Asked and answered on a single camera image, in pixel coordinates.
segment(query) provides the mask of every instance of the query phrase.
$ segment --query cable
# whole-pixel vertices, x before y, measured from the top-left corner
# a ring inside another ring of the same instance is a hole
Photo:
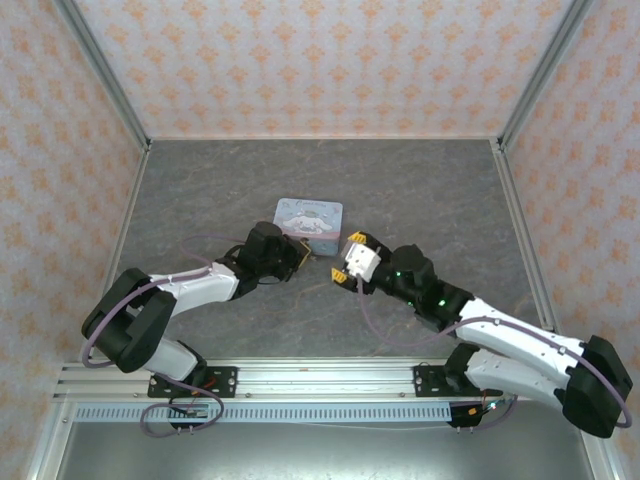
[[[218,402],[218,404],[220,405],[220,411],[218,412],[218,414],[213,417],[211,420],[203,423],[202,425],[198,425],[197,427],[189,427],[189,432],[193,433],[193,432],[197,432],[198,430],[203,430],[207,427],[210,427],[211,425],[213,425],[214,423],[216,423],[220,417],[222,417],[222,415],[224,414],[224,403],[222,403],[222,400],[220,399],[220,397],[218,397],[215,393],[210,392],[208,390],[204,390],[202,388],[198,388],[198,387],[194,387],[191,385],[187,385],[186,383],[183,382],[179,382],[178,380],[174,380],[171,377],[168,377],[166,375],[162,375],[160,373],[156,373],[156,377],[160,377],[163,380],[169,382],[169,383],[173,383],[174,385],[180,387],[180,388],[184,388],[187,390],[191,390],[192,392],[198,392],[201,395],[206,395],[209,398],[214,399],[216,402]],[[180,435],[181,433],[181,429],[178,430],[170,430],[168,432],[163,432],[163,433],[156,433],[156,432],[152,432],[151,430],[149,430],[149,428],[147,428],[147,423],[144,421],[144,419],[146,418],[146,416],[149,414],[149,412],[155,408],[172,408],[172,407],[187,407],[189,408],[191,406],[191,403],[154,403],[153,405],[149,405],[147,408],[145,408],[142,411],[142,414],[140,415],[140,430],[142,430],[142,433],[144,433],[145,435],[152,437],[152,438],[166,438],[166,437],[171,437],[173,435]]]
[[[127,295],[126,297],[124,297],[122,300],[120,300],[120,302],[118,302],[116,304],[115,307],[113,307],[111,309],[111,311],[109,313],[107,313],[107,315],[105,315],[105,317],[100,321],[100,323],[98,324],[98,326],[96,327],[96,329],[93,331],[93,333],[89,336],[89,338],[87,339],[87,343],[85,343],[84,349],[82,350],[82,364],[87,367],[87,368],[104,368],[104,367],[108,367],[110,365],[113,365],[112,361],[106,361],[106,362],[101,362],[101,363],[92,363],[89,360],[89,357],[91,355],[91,349],[93,348],[93,346],[96,343],[96,340],[98,339],[98,337],[100,336],[100,334],[104,331],[104,329],[107,327],[107,325],[109,324],[109,322],[111,320],[113,320],[113,317],[115,317],[117,315],[117,313],[122,310],[123,308],[125,308],[127,305],[129,305],[129,303],[136,297],[142,295],[144,292],[151,290],[152,288],[158,287],[160,285],[166,285],[167,283],[172,283],[172,282],[186,282],[189,280],[198,280],[199,278],[203,278],[206,277],[210,272],[211,272],[211,264],[212,261],[202,257],[196,253],[191,252],[190,250],[188,250],[185,247],[185,243],[188,242],[189,240],[193,240],[196,238],[215,238],[216,240],[228,240],[231,242],[239,242],[239,243],[244,243],[244,240],[238,240],[237,238],[233,238],[233,237],[228,237],[226,235],[219,235],[217,233],[201,233],[201,234],[197,234],[197,235],[192,235],[191,237],[187,237],[184,240],[180,241],[180,252],[189,257],[192,258],[194,260],[198,260],[199,262],[202,262],[204,265],[206,265],[206,267],[198,272],[198,273],[192,273],[190,275],[178,275],[178,276],[171,276],[170,278],[163,278],[160,280],[155,280],[153,282],[149,282],[146,285],[143,285],[142,287],[138,288],[137,290],[134,290],[133,292],[131,292],[129,295]]]
[[[96,343],[96,340],[98,339],[98,337],[100,336],[100,334],[104,331],[104,329],[107,327],[107,325],[109,324],[109,322],[111,320],[113,320],[113,318],[117,315],[117,313],[122,310],[123,308],[125,308],[127,305],[129,305],[129,303],[136,297],[142,295],[144,292],[151,290],[152,288],[158,287],[160,285],[165,285],[167,283],[172,283],[172,282],[186,282],[186,281],[190,281],[190,280],[198,280],[199,278],[203,278],[206,277],[207,275],[209,275],[209,273],[212,271],[212,261],[202,257],[196,253],[193,253],[191,251],[189,251],[186,247],[185,247],[185,243],[188,242],[189,240],[193,240],[195,238],[215,238],[217,240],[229,240],[232,242],[238,242],[238,243],[244,243],[243,240],[239,240],[236,238],[232,238],[232,237],[228,237],[225,235],[218,235],[218,234],[198,234],[198,235],[193,235],[191,237],[187,237],[184,240],[182,240],[180,242],[180,252],[182,252],[183,255],[192,258],[194,260],[198,260],[202,263],[205,264],[205,267],[197,273],[192,273],[189,275],[178,275],[178,276],[170,276],[169,278],[164,278],[164,279],[160,279],[160,280],[155,280],[152,282],[147,283],[146,285],[143,285],[142,287],[138,288],[137,290],[134,290],[133,292],[131,292],[129,295],[127,295],[126,297],[124,297],[122,300],[120,300],[115,307],[113,307],[111,309],[111,311],[109,313],[107,313],[105,315],[105,317],[100,321],[100,323],[98,324],[98,326],[96,327],[96,329],[93,331],[93,333],[89,336],[89,338],[87,339],[87,343],[84,346],[84,349],[82,350],[82,363],[85,367],[87,368],[104,368],[104,367],[108,367],[110,365],[113,365],[114,362],[112,361],[106,361],[106,362],[100,362],[100,363],[92,363],[89,360],[89,357],[91,355],[91,349],[93,348],[93,346]],[[181,388],[185,388],[187,390],[191,390],[193,392],[198,392],[202,395],[206,395],[207,397],[213,398],[216,402],[218,402],[218,404],[220,404],[220,412],[218,413],[218,415],[216,415],[212,420],[209,420],[208,422],[203,423],[202,425],[198,425],[197,427],[190,427],[189,431],[191,433],[193,433],[194,431],[198,431],[198,430],[202,430],[204,428],[210,427],[211,425],[213,425],[215,422],[218,421],[218,419],[222,416],[222,414],[224,413],[224,404],[222,403],[222,400],[220,400],[220,397],[218,397],[215,393],[210,392],[208,390],[204,390],[198,387],[193,387],[191,385],[187,385],[186,383],[180,382],[178,380],[174,380],[173,378],[170,378],[166,375],[160,374],[160,373],[156,373],[157,377],[160,377],[162,379],[164,379],[165,381],[172,383],[178,387]],[[181,430],[175,430],[175,431],[170,431],[170,432],[166,432],[166,433],[154,433],[152,431],[150,431],[147,427],[146,427],[146,423],[144,421],[145,417],[147,416],[147,414],[153,410],[154,408],[160,408],[160,407],[175,407],[175,406],[181,406],[181,407],[188,407],[189,404],[180,404],[180,403],[154,403],[153,405],[150,405],[149,407],[145,408],[142,412],[142,415],[140,416],[140,429],[143,431],[143,433],[145,435],[148,435],[150,437],[153,438],[164,438],[164,437],[169,437],[172,435],[179,435]]]
[[[199,233],[197,235],[192,235],[190,237],[182,239],[180,241],[180,253],[182,253],[185,257],[198,260],[199,262],[202,262],[205,265],[211,265],[211,260],[201,255],[198,255],[197,253],[193,253],[192,251],[188,250],[187,247],[185,247],[185,243],[191,240],[195,240],[196,238],[214,238],[216,240],[227,240],[229,242],[244,243],[244,240],[228,237],[226,235],[218,235],[217,233]]]
[[[486,407],[482,407],[482,414],[485,415],[487,413],[489,413],[492,410],[495,410],[497,407],[499,407],[500,405],[504,405],[505,403],[511,403],[516,399],[515,396],[512,396],[511,398],[500,398],[498,400],[495,400],[493,402],[489,402],[489,404]]]
[[[513,414],[513,411],[516,408],[516,403],[518,403],[518,396],[514,395],[513,400],[511,401],[511,403],[509,403],[509,406],[499,418],[496,418],[495,420],[492,420],[489,423],[484,423],[477,427],[473,427],[473,429],[470,429],[470,430],[474,432],[474,431],[487,430],[489,428],[497,427]]]
[[[122,310],[127,305],[129,305],[129,303],[134,298],[142,295],[147,290],[151,290],[152,288],[155,288],[160,285],[165,285],[171,282],[186,282],[189,280],[197,280],[199,278],[206,277],[207,275],[209,275],[211,270],[212,270],[211,267],[205,267],[198,273],[192,273],[190,275],[176,275],[176,276],[172,276],[171,278],[163,278],[160,280],[155,280],[153,282],[147,283],[146,285],[143,285],[142,287],[138,288],[137,290],[134,290],[129,295],[124,297],[122,300],[120,300],[116,304],[115,307],[111,309],[109,313],[105,315],[105,317],[100,321],[96,329],[87,339],[87,343],[85,343],[84,349],[82,350],[82,364],[87,368],[104,368],[104,367],[113,365],[113,362],[111,360],[106,362],[100,362],[100,363],[92,363],[89,360],[91,349],[93,348],[94,344],[96,343],[96,340],[98,339],[102,331],[107,327],[109,322],[113,320],[113,317],[115,317],[120,310]]]
[[[607,389],[607,391],[611,394],[611,396],[613,396],[613,398],[616,400],[616,402],[618,403],[618,405],[620,406],[620,410],[622,410],[622,412],[624,413],[624,417],[625,417],[625,421],[624,422],[617,422],[616,423],[616,427],[619,428],[630,428],[631,425],[633,424],[633,420],[631,417],[631,412],[629,411],[629,408],[627,407],[627,404],[625,403],[624,399],[620,396],[620,394],[618,393],[618,391],[615,389],[615,387],[613,385],[611,385],[611,382],[609,382],[609,380],[607,380],[607,378],[600,373],[600,371],[593,366],[593,364],[591,364],[591,362],[589,362],[588,360],[582,358],[580,355],[578,355],[577,353],[575,353],[572,350],[567,349],[566,347],[560,345],[557,342],[554,342],[553,340],[540,335],[539,333],[533,331],[533,330],[529,330],[526,327],[523,327],[522,325],[519,325],[517,323],[514,322],[510,322],[508,320],[502,320],[502,319],[494,319],[494,318],[490,318],[490,317],[476,317],[476,318],[469,318],[467,320],[462,320],[458,323],[455,323],[447,328],[445,328],[444,330],[442,330],[440,333],[437,333],[429,338],[425,338],[419,342],[416,343],[412,343],[412,344],[406,344],[406,345],[402,345],[402,344],[398,344],[395,343],[393,341],[388,340],[387,338],[384,337],[384,335],[382,335],[380,333],[380,331],[375,327],[375,325],[373,324],[373,322],[371,321],[371,317],[369,316],[369,312],[367,310],[367,306],[365,304],[365,298],[364,298],[364,281],[362,279],[362,277],[360,275],[357,275],[357,283],[358,283],[358,297],[360,299],[360,309],[362,310],[362,315],[364,316],[365,321],[367,322],[367,324],[369,325],[369,328],[373,331],[373,333],[375,333],[378,338],[380,338],[380,340],[382,340],[385,343],[388,343],[389,345],[394,345],[397,347],[417,347],[419,345],[426,345],[427,343],[430,342],[434,342],[436,340],[439,340],[447,335],[449,335],[451,332],[454,332],[455,330],[457,330],[460,327],[463,327],[465,325],[470,325],[472,323],[479,323],[479,322],[490,322],[493,323],[494,320],[498,320],[500,322],[500,325],[505,325],[509,328],[513,328],[514,330],[517,330],[521,333],[524,333],[525,335],[529,335],[532,338],[535,338],[536,340],[545,343],[546,345],[549,345],[551,348],[554,348],[556,350],[558,350],[558,354],[562,355],[569,355],[572,359],[574,359],[575,361],[577,361],[578,363],[580,363],[582,366],[584,366],[587,370],[589,370],[589,372],[598,379],[598,381],[600,383],[602,383],[604,385],[604,387]]]

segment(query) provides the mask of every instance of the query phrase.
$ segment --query black mounting plate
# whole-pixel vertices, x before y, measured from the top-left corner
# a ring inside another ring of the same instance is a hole
[[[473,385],[459,391],[447,383],[444,365],[418,365],[413,367],[413,387],[416,397],[481,397],[483,391]],[[500,390],[486,390],[487,397],[501,397]]]
[[[201,387],[203,390],[209,390],[220,398],[234,398],[236,396],[236,387],[238,386],[238,367],[211,367],[208,366],[205,371],[205,385],[213,381],[210,387]],[[149,389],[147,390],[149,398],[190,398],[191,390],[180,388],[166,380],[151,376],[149,380]]]

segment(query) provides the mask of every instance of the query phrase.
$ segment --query orange floral pattern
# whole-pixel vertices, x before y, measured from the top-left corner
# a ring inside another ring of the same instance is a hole
[[[78,3],[151,137],[242,138],[498,135],[571,1]]]
[[[54,2],[3,1],[0,31],[0,477],[17,479],[77,358],[140,153]]]
[[[614,342],[640,385],[637,7],[594,2],[509,158],[563,326]],[[639,398],[636,388],[636,421]],[[640,429],[616,440],[628,471],[640,471]]]

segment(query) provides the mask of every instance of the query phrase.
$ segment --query marble-patterned surface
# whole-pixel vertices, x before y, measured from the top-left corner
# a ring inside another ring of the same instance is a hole
[[[256,221],[273,219],[282,197],[341,202],[343,238],[362,229],[391,248],[416,243],[442,278],[538,321],[488,141],[155,142],[119,268],[195,268],[180,255],[180,239],[206,232],[244,238]],[[216,258],[229,245],[192,247]],[[313,259],[289,283],[185,312],[167,332],[205,357],[450,353],[448,339],[417,348],[381,343],[356,295],[331,285],[330,268],[338,263]],[[374,321],[395,340],[431,335],[402,302],[381,292],[368,301]]]

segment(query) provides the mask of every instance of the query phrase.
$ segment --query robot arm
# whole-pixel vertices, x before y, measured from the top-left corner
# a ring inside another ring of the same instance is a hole
[[[510,317],[438,278],[416,245],[391,252],[367,233],[349,239],[343,268],[332,271],[334,283],[355,292],[361,282],[364,294],[380,289],[413,307],[426,326],[470,342],[458,345],[444,368],[454,391],[471,385],[522,395],[561,409],[588,433],[611,436],[620,402],[577,359],[593,365],[626,400],[633,383],[608,341],[592,336],[585,343]]]
[[[164,338],[170,319],[206,303],[240,298],[265,277],[288,281],[310,252],[306,243],[283,235],[276,225],[259,222],[243,245],[208,267],[174,275],[128,269],[87,317],[82,334],[89,338],[125,297],[152,285],[113,316],[95,346],[125,373],[145,368],[198,387],[206,361],[186,345]]]

